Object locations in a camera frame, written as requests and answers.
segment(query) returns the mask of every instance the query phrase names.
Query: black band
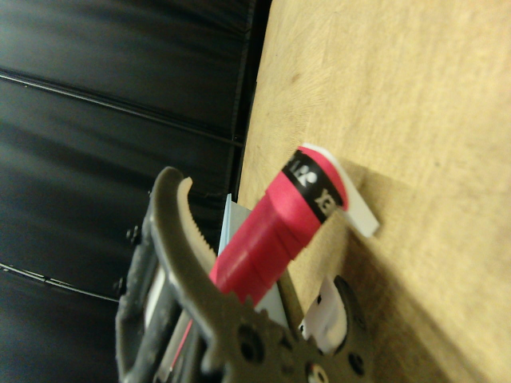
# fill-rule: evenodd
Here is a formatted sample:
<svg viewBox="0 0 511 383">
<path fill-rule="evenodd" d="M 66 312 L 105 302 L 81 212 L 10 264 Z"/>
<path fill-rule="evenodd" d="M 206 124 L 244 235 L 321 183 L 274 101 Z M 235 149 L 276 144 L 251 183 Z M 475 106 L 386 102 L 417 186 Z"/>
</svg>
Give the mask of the black band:
<svg viewBox="0 0 511 383">
<path fill-rule="evenodd" d="M 325 222 L 337 206 L 344 205 L 341 195 L 321 167 L 300 150 L 284 166 L 282 173 L 295 185 L 319 222 Z"/>
</svg>

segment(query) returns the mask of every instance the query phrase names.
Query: white plastic piece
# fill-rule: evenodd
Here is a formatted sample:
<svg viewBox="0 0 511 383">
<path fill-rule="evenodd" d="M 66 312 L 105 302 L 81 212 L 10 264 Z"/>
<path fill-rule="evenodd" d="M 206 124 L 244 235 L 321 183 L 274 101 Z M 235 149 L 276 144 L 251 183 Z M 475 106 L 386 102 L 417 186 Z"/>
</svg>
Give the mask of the white plastic piece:
<svg viewBox="0 0 511 383">
<path fill-rule="evenodd" d="M 158 265 L 156 272 L 154 274 L 153 284 L 151 284 L 151 288 L 149 289 L 149 293 L 147 294 L 147 298 L 145 301 L 145 310 L 144 310 L 144 325 L 145 329 L 149 327 L 149 323 L 151 322 L 151 318 L 153 317 L 154 309 L 156 308 L 156 304 L 158 303 L 158 298 L 161 294 L 161 289 L 163 288 L 163 284 L 165 282 L 165 272 L 163 268 Z"/>
<path fill-rule="evenodd" d="M 325 354 L 335 351 L 347 334 L 347 314 L 334 281 L 326 277 L 299 326 L 305 339 L 313 336 Z"/>
<path fill-rule="evenodd" d="M 341 164 L 335 159 L 334 156 L 330 152 L 328 152 L 325 148 L 321 148 L 320 146 L 313 144 L 303 144 L 304 148 L 309 148 L 316 152 L 319 152 L 323 156 L 325 156 L 331 163 L 334 165 L 335 169 L 339 173 L 341 177 L 341 181 L 346 188 L 346 194 L 348 198 L 348 210 L 343 212 L 344 218 L 353 225 L 355 229 L 357 229 L 360 234 L 364 237 L 371 237 L 374 232 L 379 228 L 380 224 L 374 214 L 367 206 L 366 201 L 362 198 L 360 193 L 358 193 L 357 188 L 351 182 L 350 177 L 343 169 Z"/>
</svg>

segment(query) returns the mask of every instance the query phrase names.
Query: black background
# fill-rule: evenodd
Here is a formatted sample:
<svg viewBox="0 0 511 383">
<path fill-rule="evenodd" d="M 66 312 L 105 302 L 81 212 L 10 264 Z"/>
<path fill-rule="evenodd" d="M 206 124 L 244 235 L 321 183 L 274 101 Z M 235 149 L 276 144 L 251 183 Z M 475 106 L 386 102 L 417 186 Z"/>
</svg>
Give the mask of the black background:
<svg viewBox="0 0 511 383">
<path fill-rule="evenodd" d="M 0 262 L 113 296 L 148 190 L 216 247 L 269 1 L 0 0 Z M 117 306 L 0 274 L 0 381 L 115 381 Z"/>
</svg>

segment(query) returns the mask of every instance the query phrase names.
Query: screw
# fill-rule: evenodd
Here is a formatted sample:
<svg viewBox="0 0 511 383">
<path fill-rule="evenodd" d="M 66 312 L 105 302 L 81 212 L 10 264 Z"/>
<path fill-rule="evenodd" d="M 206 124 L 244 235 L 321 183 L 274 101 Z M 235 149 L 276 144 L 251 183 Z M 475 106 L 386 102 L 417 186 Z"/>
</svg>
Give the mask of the screw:
<svg viewBox="0 0 511 383">
<path fill-rule="evenodd" d="M 313 363 L 309 366 L 308 371 L 307 381 L 309 383 L 328 383 L 328 375 L 321 365 Z"/>
</svg>

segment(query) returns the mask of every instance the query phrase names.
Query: wooden board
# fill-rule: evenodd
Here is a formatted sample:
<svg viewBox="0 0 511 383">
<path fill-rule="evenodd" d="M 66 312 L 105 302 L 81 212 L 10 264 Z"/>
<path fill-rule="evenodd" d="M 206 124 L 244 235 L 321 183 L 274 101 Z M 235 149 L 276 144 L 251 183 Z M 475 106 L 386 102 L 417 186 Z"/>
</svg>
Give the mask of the wooden board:
<svg viewBox="0 0 511 383">
<path fill-rule="evenodd" d="M 330 150 L 382 223 L 332 217 L 290 266 L 303 309 L 342 274 L 375 381 L 511 379 L 511 2 L 275 0 L 239 202 Z"/>
</svg>

